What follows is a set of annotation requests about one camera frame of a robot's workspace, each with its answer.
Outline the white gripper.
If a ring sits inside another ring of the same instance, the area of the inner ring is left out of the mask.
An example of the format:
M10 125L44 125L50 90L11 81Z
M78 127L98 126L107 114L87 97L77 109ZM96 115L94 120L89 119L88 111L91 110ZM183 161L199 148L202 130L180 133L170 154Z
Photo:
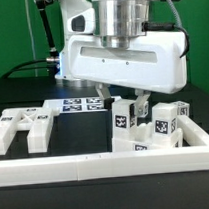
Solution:
M127 49L102 47L101 39L92 35L73 35L62 54L62 68L76 79L97 82L104 109L111 109L114 101L108 84L136 89L138 117L150 91L170 94L186 85L184 48L182 32L151 31L132 39Z

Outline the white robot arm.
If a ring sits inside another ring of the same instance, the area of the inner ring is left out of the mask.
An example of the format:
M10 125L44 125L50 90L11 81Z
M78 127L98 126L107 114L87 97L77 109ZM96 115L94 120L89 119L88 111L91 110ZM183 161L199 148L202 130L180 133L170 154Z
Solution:
M154 0L58 0L65 46L56 78L95 84L105 105L109 85L133 88L135 114L153 92L186 84L189 36L173 23L148 20Z

